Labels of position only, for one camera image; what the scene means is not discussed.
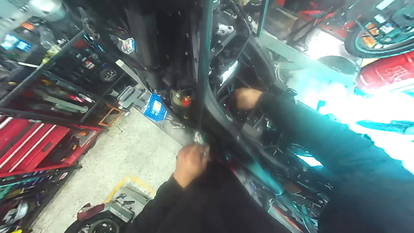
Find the yellow floor marking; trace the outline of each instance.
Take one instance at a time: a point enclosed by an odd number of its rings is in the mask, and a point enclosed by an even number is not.
[[[121,182],[119,182],[116,187],[112,190],[112,192],[109,194],[108,198],[105,200],[104,203],[108,203],[111,201],[112,197],[115,195],[115,193],[118,191],[119,188],[121,188],[127,181],[128,179],[134,181],[135,183],[137,183],[139,186],[142,186],[144,189],[148,190],[152,195],[155,194],[155,190],[149,186],[147,183],[143,182],[140,178],[132,176],[132,175],[127,175],[125,176]]]

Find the black jacket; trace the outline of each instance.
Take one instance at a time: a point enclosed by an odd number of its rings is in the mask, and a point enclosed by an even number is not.
[[[414,176],[401,161],[344,125],[285,97],[264,93],[258,107],[337,176],[336,194],[319,219],[321,233],[414,232]],[[129,233],[284,232],[220,165],[183,190],[171,177]]]

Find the red tool chest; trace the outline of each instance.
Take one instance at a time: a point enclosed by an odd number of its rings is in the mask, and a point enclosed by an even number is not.
[[[0,177],[56,169],[73,165],[102,131],[100,128],[70,126],[94,132],[94,136],[76,147],[60,164],[45,159],[70,132],[55,124],[32,123],[26,119],[3,117],[0,121]]]

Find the hand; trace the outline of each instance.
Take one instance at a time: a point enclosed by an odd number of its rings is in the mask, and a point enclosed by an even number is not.
[[[209,147],[194,143],[184,146],[177,156],[174,179],[185,188],[206,170]]]
[[[262,95],[262,92],[255,90],[255,89],[250,89],[250,88],[237,89],[236,90],[237,108],[240,110],[253,109],[261,95]]]

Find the red cap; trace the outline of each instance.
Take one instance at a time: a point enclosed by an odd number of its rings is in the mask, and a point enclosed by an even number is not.
[[[191,98],[189,96],[185,97],[181,104],[184,108],[188,107],[191,104]]]

